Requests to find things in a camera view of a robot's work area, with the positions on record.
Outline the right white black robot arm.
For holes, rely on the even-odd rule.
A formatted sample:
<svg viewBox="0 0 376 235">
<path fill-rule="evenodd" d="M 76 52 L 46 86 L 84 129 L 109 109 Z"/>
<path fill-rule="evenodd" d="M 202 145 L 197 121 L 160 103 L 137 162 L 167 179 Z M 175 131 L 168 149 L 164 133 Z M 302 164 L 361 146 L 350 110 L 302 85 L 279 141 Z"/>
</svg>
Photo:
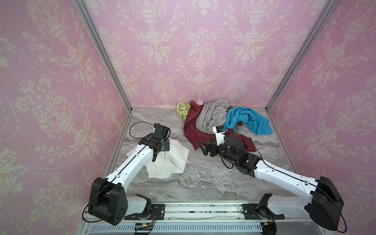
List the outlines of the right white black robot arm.
<svg viewBox="0 0 376 235">
<path fill-rule="evenodd" d="M 219 156 L 240 173 L 273 183 L 295 195 L 292 199 L 271 193 L 263 195 L 256 211 L 269 223 L 284 219 L 285 215 L 308 217 L 320 227 L 337 232 L 340 221 L 345 220 L 342 215 L 344 200 L 329 178 L 306 177 L 272 165 L 260 154 L 248 152 L 237 137 L 229 137 L 220 143 L 200 142 L 199 147 L 205 156 Z"/>
</svg>

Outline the blue cloth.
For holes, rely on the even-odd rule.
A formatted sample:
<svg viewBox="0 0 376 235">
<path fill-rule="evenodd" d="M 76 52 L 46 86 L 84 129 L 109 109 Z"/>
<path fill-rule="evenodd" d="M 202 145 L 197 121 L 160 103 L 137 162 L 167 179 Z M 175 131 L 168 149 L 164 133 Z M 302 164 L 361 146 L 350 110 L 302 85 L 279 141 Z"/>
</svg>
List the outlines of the blue cloth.
<svg viewBox="0 0 376 235">
<path fill-rule="evenodd" d="M 224 127 L 234 129 L 242 122 L 255 135 L 272 135 L 269 120 L 250 108 L 235 107 L 228 111 Z"/>
</svg>

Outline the maroon cloth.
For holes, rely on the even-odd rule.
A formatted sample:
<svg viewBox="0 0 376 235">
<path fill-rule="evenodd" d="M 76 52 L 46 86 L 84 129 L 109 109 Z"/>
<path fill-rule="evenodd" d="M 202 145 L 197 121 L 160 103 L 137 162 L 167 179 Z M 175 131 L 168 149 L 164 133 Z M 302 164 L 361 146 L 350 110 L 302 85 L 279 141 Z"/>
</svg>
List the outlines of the maroon cloth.
<svg viewBox="0 0 376 235">
<path fill-rule="evenodd" d="M 185 137 L 193 145 L 194 150 L 198 150 L 199 142 L 209 143 L 210 141 L 215 140 L 215 134 L 213 132 L 207 134 L 196 128 L 196 121 L 203 109 L 203 105 L 199 106 L 195 101 L 191 101 L 190 106 L 191 108 L 189 109 L 184 122 L 183 132 Z M 240 134 L 235 134 L 230 129 L 227 129 L 225 137 L 228 138 L 231 136 L 236 136 L 239 140 L 241 140 L 248 152 L 256 152 L 256 148 L 251 138 Z"/>
</svg>

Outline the aluminium front rail frame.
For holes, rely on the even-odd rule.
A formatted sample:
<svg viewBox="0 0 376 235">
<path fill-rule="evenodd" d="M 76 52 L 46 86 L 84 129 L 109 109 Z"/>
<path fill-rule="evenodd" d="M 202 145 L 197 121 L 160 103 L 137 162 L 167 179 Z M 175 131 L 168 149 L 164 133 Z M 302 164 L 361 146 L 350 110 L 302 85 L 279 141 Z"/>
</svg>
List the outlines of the aluminium front rail frame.
<svg viewBox="0 0 376 235">
<path fill-rule="evenodd" d="M 265 219 L 255 202 L 160 202 L 147 219 L 135 215 L 118 225 L 82 222 L 78 235 L 332 235 L 306 216 Z"/>
</svg>

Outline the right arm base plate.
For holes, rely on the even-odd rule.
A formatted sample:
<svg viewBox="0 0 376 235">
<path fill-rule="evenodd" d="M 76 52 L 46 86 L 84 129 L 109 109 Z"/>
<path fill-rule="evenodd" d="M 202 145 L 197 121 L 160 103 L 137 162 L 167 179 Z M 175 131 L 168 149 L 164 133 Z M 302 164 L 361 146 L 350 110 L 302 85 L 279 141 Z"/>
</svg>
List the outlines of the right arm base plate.
<svg viewBox="0 0 376 235">
<path fill-rule="evenodd" d="M 240 212 L 246 220 L 284 220 L 284 214 L 274 214 L 267 206 L 259 206 L 258 204 L 242 204 Z"/>
</svg>

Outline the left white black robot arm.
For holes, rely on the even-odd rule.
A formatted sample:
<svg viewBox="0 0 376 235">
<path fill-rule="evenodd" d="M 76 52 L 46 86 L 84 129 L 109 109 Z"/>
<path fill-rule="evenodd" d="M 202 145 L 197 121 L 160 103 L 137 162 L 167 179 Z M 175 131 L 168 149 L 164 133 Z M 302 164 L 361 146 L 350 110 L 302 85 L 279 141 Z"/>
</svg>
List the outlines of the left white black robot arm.
<svg viewBox="0 0 376 235">
<path fill-rule="evenodd" d="M 118 225 L 125 217 L 139 215 L 148 218 L 151 199 L 142 195 L 126 196 L 130 183 L 148 162 L 155 162 L 160 152 L 169 151 L 170 128 L 159 123 L 154 131 L 140 138 L 139 145 L 123 164 L 105 178 L 98 177 L 91 186 L 90 199 L 84 212 L 98 220 Z"/>
</svg>

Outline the aluminium corner post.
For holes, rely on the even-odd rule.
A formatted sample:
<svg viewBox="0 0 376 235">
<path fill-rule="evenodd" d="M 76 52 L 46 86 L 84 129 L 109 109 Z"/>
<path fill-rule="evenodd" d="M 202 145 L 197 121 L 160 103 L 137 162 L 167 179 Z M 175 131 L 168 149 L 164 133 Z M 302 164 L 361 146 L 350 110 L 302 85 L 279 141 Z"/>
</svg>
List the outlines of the aluminium corner post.
<svg viewBox="0 0 376 235">
<path fill-rule="evenodd" d="M 86 8 L 86 5 L 84 1 L 82 0 L 73 0 L 73 3 L 92 39 L 92 42 L 97 49 L 99 56 L 101 57 L 101 60 L 104 64 L 104 67 L 106 68 L 119 96 L 120 99 L 122 100 L 126 110 L 128 113 L 132 112 L 132 107 L 130 105 L 130 102 L 126 96 L 125 90 L 120 82 L 120 79 L 115 71 L 115 68 L 113 64 L 111 63 L 109 54 L 107 53 L 105 46 L 100 38 L 99 31 L 97 30 L 92 17 L 90 16 L 89 11 Z"/>
<path fill-rule="evenodd" d="M 299 48 L 297 54 L 294 56 L 293 61 L 288 67 L 288 70 L 283 76 L 279 86 L 277 87 L 276 91 L 274 92 L 273 96 L 268 102 L 268 105 L 265 108 L 267 113 L 270 113 L 272 111 L 273 107 L 277 103 L 279 97 L 281 96 L 289 80 L 292 78 L 295 71 L 298 69 L 300 63 L 304 59 L 305 55 L 308 53 L 310 47 L 315 42 L 316 38 L 318 37 L 319 33 L 323 29 L 325 23 L 327 22 L 327 20 L 333 13 L 338 3 L 339 3 L 339 0 L 326 1 L 320 14 L 318 15 L 317 19 L 315 20 L 314 24 L 309 30 L 305 40 L 303 41 L 301 47 Z"/>
</svg>

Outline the white cloth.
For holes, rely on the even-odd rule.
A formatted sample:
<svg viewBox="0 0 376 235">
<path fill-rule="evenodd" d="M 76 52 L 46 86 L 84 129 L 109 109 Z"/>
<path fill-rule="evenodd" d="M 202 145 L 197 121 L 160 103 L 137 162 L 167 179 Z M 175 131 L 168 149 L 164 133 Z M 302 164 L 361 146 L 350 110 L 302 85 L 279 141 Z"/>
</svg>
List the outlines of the white cloth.
<svg viewBox="0 0 376 235">
<path fill-rule="evenodd" d="M 169 139 L 169 151 L 161 151 L 156 161 L 145 164 L 148 178 L 166 179 L 185 170 L 189 149 L 178 140 Z"/>
</svg>

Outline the yellow floral cloth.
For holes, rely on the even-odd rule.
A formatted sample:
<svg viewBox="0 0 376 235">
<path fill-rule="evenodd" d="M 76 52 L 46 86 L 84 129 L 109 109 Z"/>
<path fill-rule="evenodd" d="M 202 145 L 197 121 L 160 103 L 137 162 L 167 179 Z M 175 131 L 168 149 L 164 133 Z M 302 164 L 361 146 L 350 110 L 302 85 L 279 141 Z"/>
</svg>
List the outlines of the yellow floral cloth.
<svg viewBox="0 0 376 235">
<path fill-rule="evenodd" d="M 188 115 L 191 105 L 189 103 L 178 102 L 176 106 L 176 112 L 178 116 L 185 121 Z"/>
</svg>

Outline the grey cloth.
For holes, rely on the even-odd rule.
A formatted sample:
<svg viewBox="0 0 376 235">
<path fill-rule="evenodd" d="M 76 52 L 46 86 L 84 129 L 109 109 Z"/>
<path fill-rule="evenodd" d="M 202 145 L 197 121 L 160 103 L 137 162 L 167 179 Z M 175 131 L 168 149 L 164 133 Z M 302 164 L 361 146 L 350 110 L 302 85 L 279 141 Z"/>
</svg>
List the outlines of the grey cloth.
<svg viewBox="0 0 376 235">
<path fill-rule="evenodd" d="M 227 99 L 217 99 L 203 105 L 197 117 L 195 127 L 206 134 L 213 134 L 213 127 L 221 126 L 226 121 L 227 112 L 230 108 Z"/>
</svg>

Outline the right aluminium corner post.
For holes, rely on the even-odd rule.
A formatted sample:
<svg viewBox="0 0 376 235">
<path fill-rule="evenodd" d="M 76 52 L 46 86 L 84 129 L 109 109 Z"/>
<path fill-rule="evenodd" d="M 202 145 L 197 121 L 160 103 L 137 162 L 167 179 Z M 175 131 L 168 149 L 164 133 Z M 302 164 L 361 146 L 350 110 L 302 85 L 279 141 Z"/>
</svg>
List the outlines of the right aluminium corner post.
<svg viewBox="0 0 376 235">
<path fill-rule="evenodd" d="M 279 97 L 281 96 L 289 80 L 292 78 L 295 71 L 298 69 L 300 63 L 304 59 L 305 55 L 308 53 L 310 47 L 315 42 L 316 38 L 318 37 L 319 33 L 323 29 L 325 23 L 327 22 L 327 20 L 333 13 L 338 3 L 339 3 L 339 0 L 326 1 L 320 14 L 318 15 L 317 19 L 315 20 L 314 24 L 309 30 L 305 40 L 303 41 L 301 47 L 299 48 L 297 54 L 294 56 L 293 61 L 288 67 L 288 70 L 283 76 L 279 86 L 277 87 L 276 91 L 274 92 L 273 96 L 268 102 L 268 105 L 265 108 L 267 113 L 270 113 L 272 111 L 273 107 L 277 103 Z"/>
</svg>

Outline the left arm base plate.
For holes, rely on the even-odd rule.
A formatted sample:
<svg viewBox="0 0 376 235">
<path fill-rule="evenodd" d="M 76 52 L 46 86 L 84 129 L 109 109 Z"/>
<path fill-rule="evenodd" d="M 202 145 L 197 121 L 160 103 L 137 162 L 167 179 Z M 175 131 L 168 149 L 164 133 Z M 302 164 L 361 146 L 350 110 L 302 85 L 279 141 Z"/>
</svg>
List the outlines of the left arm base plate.
<svg viewBox="0 0 376 235">
<path fill-rule="evenodd" d="M 124 217 L 124 220 L 164 220 L 165 204 L 150 204 L 142 213 Z"/>
</svg>

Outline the left aluminium corner post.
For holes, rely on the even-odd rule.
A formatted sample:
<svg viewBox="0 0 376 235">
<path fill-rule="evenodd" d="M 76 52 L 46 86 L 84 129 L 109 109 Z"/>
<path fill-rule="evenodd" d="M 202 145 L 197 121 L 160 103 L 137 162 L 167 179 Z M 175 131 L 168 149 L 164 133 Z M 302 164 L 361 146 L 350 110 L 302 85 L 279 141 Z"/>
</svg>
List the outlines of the left aluminium corner post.
<svg viewBox="0 0 376 235">
<path fill-rule="evenodd" d="M 73 0 L 73 3 L 92 39 L 92 42 L 97 49 L 99 56 L 101 57 L 101 60 L 104 64 L 104 67 L 106 68 L 119 96 L 120 99 L 122 100 L 126 110 L 128 113 L 132 112 L 132 107 L 130 105 L 130 102 L 126 96 L 125 90 L 120 82 L 120 79 L 115 71 L 115 68 L 113 64 L 111 63 L 109 54 L 107 53 L 105 46 L 100 38 L 99 31 L 97 30 L 92 17 L 90 16 L 89 11 L 86 8 L 86 5 L 84 1 L 82 0 Z"/>
</svg>

